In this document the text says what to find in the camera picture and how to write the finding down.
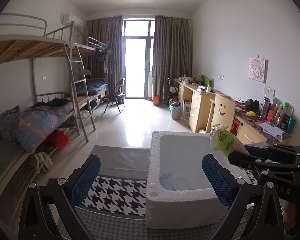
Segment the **person's right hand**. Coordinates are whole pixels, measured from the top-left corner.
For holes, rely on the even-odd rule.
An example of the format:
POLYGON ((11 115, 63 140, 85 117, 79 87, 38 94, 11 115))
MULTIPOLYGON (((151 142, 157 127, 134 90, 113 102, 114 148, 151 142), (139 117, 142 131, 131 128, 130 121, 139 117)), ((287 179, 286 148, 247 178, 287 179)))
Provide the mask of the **person's right hand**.
POLYGON ((285 230, 292 229, 296 224, 297 206, 285 200, 283 207, 283 223, 285 230))

